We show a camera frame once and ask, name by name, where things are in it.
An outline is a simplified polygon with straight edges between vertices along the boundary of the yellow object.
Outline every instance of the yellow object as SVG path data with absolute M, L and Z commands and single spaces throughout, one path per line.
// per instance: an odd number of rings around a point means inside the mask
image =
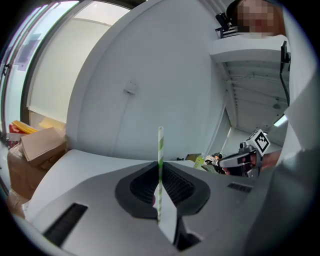
M 203 166 L 204 163 L 205 163 L 204 157 L 203 157 L 202 155 L 199 155 L 199 156 L 196 158 L 196 160 L 195 160 L 195 163 L 194 163 L 193 168 L 196 168 L 196 169 L 200 169 L 200 170 L 201 170 L 201 169 L 202 169 L 201 166 Z
M 12 122 L 14 126 L 16 126 L 19 130 L 23 131 L 26 134 L 36 133 L 38 130 L 32 128 L 31 126 L 25 124 L 24 122 L 15 120 Z
M 57 128 L 59 130 L 63 130 L 65 128 L 65 123 L 59 122 L 49 117 L 45 117 L 40 123 L 39 126 L 43 129 L 48 129 L 51 127 Z

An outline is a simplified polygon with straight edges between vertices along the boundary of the straw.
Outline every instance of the straw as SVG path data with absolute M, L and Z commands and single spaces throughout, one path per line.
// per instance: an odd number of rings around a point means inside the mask
M 164 165 L 164 128 L 159 127 L 158 129 L 158 167 L 159 167 L 158 222 L 160 222 L 161 220 L 163 165 Z

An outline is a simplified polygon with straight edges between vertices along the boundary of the cable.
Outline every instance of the cable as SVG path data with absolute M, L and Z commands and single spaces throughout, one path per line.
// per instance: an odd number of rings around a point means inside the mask
M 126 98 L 126 101 L 125 101 L 125 105 L 124 105 L 123 112 L 122 112 L 121 117 L 120 117 L 119 126 L 118 126 L 118 129 L 117 129 L 117 132 L 116 132 L 116 136 L 115 136 L 114 145 L 112 147 L 111 156 L 113 156 L 113 157 L 114 157 L 114 153 L 116 152 L 116 149 L 117 149 L 117 142 L 118 142 L 118 139 L 119 139 L 122 123 L 124 122 L 124 117 L 125 117 L 125 114 L 126 114 L 126 110 L 127 110 L 127 106 L 128 106 L 129 100 L 130 100 L 130 96 L 132 95 L 130 93 L 127 93 L 127 94 L 128 94 L 128 97 Z
M 289 97 L 289 93 L 288 93 L 288 90 L 287 90 L 287 87 L 285 85 L 285 82 L 282 78 L 282 71 L 280 71 L 280 80 L 281 80 L 281 83 L 282 83 L 282 86 L 283 86 L 283 89 L 284 89 L 284 93 L 285 93 L 285 97 L 286 97 L 286 102 L 288 104 L 288 107 L 290 106 L 290 97 Z

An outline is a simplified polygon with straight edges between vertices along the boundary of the brown box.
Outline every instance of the brown box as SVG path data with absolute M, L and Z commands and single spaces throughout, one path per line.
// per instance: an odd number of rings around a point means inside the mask
M 43 162 L 41 166 L 33 167 L 24 157 L 21 144 L 14 146 L 7 156 L 11 188 L 20 196 L 30 200 L 47 171 L 64 153 L 62 151 Z
M 65 139 L 53 127 L 21 137 L 21 144 L 26 160 L 33 167 L 39 166 L 67 147 Z
M 8 197 L 6 199 L 6 205 L 12 214 L 16 214 L 22 218 L 25 218 L 25 214 L 22 209 L 22 205 L 28 201 L 29 201 L 28 199 L 19 195 L 17 192 L 15 192 L 11 188 L 9 191 Z
M 188 154 L 186 157 L 185 157 L 185 160 L 191 160 L 193 162 L 196 162 L 197 160 L 197 157 L 200 156 L 201 153 L 198 153 L 198 154 Z

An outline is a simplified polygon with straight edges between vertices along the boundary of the green striped straw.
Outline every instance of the green striped straw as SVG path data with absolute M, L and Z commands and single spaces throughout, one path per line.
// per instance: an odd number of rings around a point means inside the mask
M 159 127 L 158 129 L 158 167 L 159 167 L 158 223 L 161 220 L 163 165 L 164 165 L 164 128 Z

